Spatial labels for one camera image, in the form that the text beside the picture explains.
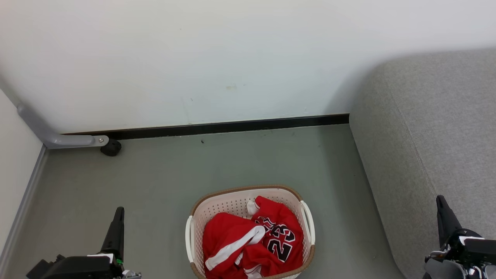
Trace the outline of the grey partition base strip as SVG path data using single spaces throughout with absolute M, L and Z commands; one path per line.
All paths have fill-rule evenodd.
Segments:
M 5 242 L 5 246 L 2 250 L 2 253 L 0 254 L 0 279 L 6 279 L 7 277 L 7 270 L 9 267 L 10 258 L 14 254 L 14 248 L 17 244 L 17 239 L 19 238 L 20 232 L 23 228 L 25 219 L 29 212 L 29 208 L 32 204 L 32 199 L 35 195 L 39 183 L 41 173 L 44 168 L 44 164 L 46 162 L 46 150 L 47 148 L 43 145 L 26 186 L 23 197 L 20 201 L 20 205 L 15 215 L 14 222 L 11 226 L 7 240 Z

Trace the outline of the white perforated laundry basket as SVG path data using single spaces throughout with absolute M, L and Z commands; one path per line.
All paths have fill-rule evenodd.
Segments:
M 267 279 L 296 279 L 311 265 L 315 256 L 315 224 L 311 210 L 300 193 L 286 185 L 252 185 L 209 193 L 193 205 L 186 221 L 184 235 L 188 261 L 197 279 L 206 279 L 202 238 L 207 222 L 221 212 L 248 218 L 247 203 L 254 201 L 257 196 L 283 203 L 296 215 L 303 229 L 303 265 Z

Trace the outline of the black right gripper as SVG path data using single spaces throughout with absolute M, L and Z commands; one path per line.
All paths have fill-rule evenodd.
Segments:
M 485 239 L 473 230 L 462 229 L 443 195 L 437 195 L 436 206 L 439 245 L 445 260 L 464 268 L 496 265 L 496 240 Z

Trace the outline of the red number 23 jersey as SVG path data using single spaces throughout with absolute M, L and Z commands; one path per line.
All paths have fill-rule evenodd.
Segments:
M 243 249 L 240 264 L 247 278 L 271 277 L 301 268 L 304 233 L 293 212 L 262 196 L 248 202 L 247 210 L 251 220 L 265 229 L 260 242 Z

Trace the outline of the grey metal frame leg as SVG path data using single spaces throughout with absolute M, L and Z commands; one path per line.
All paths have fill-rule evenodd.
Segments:
M 59 134 L 43 120 L 30 106 L 23 103 L 0 75 L 0 90 L 16 107 L 17 113 L 43 145 L 50 150 L 67 148 L 96 148 L 110 143 L 108 136 Z

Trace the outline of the black caster wheel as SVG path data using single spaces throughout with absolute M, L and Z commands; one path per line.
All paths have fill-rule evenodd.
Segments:
M 122 144 L 119 141 L 110 138 L 108 143 L 100 148 L 100 151 L 107 157 L 116 157 L 121 149 Z

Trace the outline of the red shorts with white stripe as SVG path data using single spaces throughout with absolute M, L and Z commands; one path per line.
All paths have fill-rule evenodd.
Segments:
M 246 246 L 257 245 L 265 228 L 229 213 L 216 214 L 204 227 L 202 250 L 206 279 L 248 279 L 243 266 Z

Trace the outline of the grey fabric sofa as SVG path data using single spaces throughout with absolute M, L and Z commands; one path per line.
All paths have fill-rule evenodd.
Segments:
M 439 248 L 436 197 L 463 228 L 496 239 L 496 48 L 383 62 L 350 128 L 394 261 L 421 279 Z

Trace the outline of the black wall baseboard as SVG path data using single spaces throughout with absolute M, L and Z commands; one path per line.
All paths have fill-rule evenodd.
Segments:
M 198 125 L 114 129 L 108 131 L 74 133 L 74 135 L 108 136 L 109 138 L 113 138 L 114 140 L 122 141 L 139 138 L 225 134 L 236 132 L 262 131 L 269 129 L 343 125 L 349 123 L 349 117 L 349 114 L 331 114 L 324 116 L 262 119 L 253 121 L 214 122 Z

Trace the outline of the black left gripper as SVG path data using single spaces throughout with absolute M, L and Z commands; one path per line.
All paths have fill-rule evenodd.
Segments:
M 27 279 L 120 279 L 124 267 L 124 207 L 118 207 L 100 252 L 87 256 L 64 257 L 54 262 L 41 260 L 27 274 Z

